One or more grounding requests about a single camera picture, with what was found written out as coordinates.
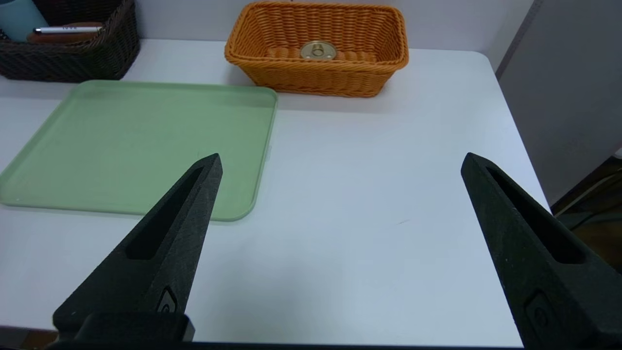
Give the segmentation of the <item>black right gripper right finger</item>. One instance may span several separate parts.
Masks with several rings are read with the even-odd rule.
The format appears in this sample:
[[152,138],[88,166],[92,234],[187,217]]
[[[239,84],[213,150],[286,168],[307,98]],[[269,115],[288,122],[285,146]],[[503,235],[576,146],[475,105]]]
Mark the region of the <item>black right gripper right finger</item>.
[[495,163],[461,175],[526,349],[619,350],[622,278]]

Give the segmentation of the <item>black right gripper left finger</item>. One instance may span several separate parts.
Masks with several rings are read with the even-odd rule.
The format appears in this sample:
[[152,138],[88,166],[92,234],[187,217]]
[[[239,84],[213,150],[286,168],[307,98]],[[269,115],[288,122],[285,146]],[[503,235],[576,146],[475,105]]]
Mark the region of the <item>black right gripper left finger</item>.
[[60,343],[191,340],[185,314],[223,175],[195,162],[53,313]]

